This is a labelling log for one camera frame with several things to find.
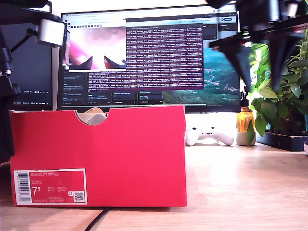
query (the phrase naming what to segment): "size number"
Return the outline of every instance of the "size number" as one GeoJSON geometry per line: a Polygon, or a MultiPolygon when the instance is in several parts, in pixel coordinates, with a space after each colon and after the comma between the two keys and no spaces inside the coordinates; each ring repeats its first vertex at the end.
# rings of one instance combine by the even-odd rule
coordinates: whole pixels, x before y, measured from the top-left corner
{"type": "Polygon", "coordinates": [[[35,196],[37,191],[40,191],[40,187],[32,187],[34,189],[33,195],[35,196]]]}

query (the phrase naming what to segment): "bottle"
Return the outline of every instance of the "bottle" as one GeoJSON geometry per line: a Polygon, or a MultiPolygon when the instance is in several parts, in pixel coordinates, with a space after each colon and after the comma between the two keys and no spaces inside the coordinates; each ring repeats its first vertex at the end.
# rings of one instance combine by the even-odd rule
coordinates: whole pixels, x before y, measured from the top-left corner
{"type": "MultiPolygon", "coordinates": [[[[249,108],[248,92],[241,92],[241,112],[236,114],[236,144],[247,145],[247,131],[250,120],[255,128],[254,112],[249,108]]],[[[254,145],[256,136],[250,145],[254,145]]]]}

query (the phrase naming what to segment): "black monitor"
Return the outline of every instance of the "black monitor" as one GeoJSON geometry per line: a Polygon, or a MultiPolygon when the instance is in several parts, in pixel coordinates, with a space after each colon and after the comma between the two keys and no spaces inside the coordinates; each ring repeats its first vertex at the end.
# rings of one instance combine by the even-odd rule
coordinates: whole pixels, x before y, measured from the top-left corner
{"type": "MultiPolygon", "coordinates": [[[[37,10],[51,13],[51,2],[37,10]]],[[[36,26],[14,24],[1,26],[8,48],[15,46],[26,35],[26,30],[36,26]]],[[[17,83],[21,93],[11,109],[16,111],[52,110],[52,56],[51,47],[35,44],[31,37],[12,53],[12,83],[17,83]]]]}
{"type": "Polygon", "coordinates": [[[234,3],[63,13],[58,110],[185,105],[240,111],[238,74],[210,41],[238,33],[234,3]]]}

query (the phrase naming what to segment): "black planter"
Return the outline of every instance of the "black planter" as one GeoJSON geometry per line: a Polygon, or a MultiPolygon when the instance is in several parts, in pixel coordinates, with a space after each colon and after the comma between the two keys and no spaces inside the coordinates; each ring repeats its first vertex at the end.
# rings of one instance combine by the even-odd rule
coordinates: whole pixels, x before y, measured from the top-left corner
{"type": "Polygon", "coordinates": [[[308,141],[308,136],[285,136],[265,132],[263,137],[261,137],[256,132],[256,141],[275,148],[280,148],[291,152],[300,152],[304,150],[304,143],[308,141]]]}

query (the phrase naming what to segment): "red shoe box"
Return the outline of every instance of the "red shoe box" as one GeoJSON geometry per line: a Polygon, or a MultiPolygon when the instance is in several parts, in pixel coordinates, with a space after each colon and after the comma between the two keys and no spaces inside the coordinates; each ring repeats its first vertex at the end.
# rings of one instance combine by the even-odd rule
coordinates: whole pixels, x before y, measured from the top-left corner
{"type": "Polygon", "coordinates": [[[186,206],[183,106],[13,113],[16,206],[186,206]]]}

